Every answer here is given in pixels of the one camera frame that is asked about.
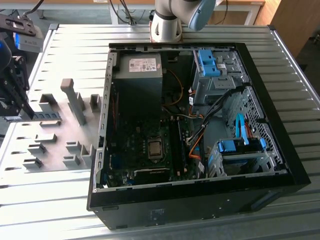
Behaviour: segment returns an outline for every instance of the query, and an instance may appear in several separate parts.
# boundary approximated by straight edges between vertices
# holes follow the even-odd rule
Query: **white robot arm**
[[[155,0],[151,38],[159,43],[178,42],[182,37],[181,22],[194,31],[207,24],[216,0]]]

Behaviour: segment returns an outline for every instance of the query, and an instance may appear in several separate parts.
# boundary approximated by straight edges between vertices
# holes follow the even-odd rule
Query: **open computer tower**
[[[109,229],[254,212],[310,183],[244,43],[109,47],[87,203]]]

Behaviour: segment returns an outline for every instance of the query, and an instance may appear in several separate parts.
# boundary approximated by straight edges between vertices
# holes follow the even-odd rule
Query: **power supply label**
[[[129,61],[129,72],[155,72],[157,63],[155,58],[133,58]]]
[[[149,220],[155,222],[164,221],[165,208],[149,210]]]

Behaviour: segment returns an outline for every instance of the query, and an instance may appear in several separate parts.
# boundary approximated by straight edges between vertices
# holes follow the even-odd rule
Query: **aluminum table surface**
[[[185,42],[243,42],[257,66],[311,184],[251,214],[110,231],[86,210],[90,170],[67,169],[57,153],[65,141],[88,146],[97,136],[96,115],[80,127],[60,91],[62,78],[73,78],[85,105],[91,94],[102,96],[109,43],[149,42],[149,27],[60,25],[45,39],[44,52],[30,76],[29,100],[53,93],[61,126],[48,128],[56,143],[43,155],[45,171],[22,166],[39,124],[12,123],[0,149],[0,236],[33,239],[319,239],[320,111],[319,97],[298,68],[276,31],[264,26],[208,26],[200,33],[184,28]]]

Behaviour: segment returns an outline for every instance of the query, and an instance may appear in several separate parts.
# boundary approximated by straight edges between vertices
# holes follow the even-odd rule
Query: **label sticker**
[[[157,63],[155,58],[133,58],[129,61],[129,72],[155,72]]]
[[[194,105],[194,98],[193,97],[189,97],[189,104],[191,105],[191,106],[193,106]]]
[[[150,221],[163,221],[165,216],[165,208],[149,210],[149,220]]]
[[[205,172],[205,166],[204,166],[201,162],[199,162],[198,167],[199,167],[199,169],[200,169],[200,171],[201,171],[202,173]]]
[[[226,65],[224,63],[216,65],[218,69],[226,69]]]

